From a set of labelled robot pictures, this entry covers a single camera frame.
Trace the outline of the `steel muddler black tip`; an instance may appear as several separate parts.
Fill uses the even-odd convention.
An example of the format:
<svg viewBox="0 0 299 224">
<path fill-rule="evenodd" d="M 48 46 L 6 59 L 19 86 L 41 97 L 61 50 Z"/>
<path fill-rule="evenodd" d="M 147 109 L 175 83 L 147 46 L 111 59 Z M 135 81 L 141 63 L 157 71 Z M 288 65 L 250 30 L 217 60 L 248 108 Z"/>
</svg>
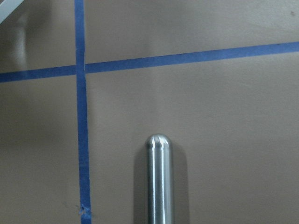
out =
<svg viewBox="0 0 299 224">
<path fill-rule="evenodd" d="M 148 223 L 173 224 L 173 151 L 170 139 L 154 134 L 146 140 Z"/>
</svg>

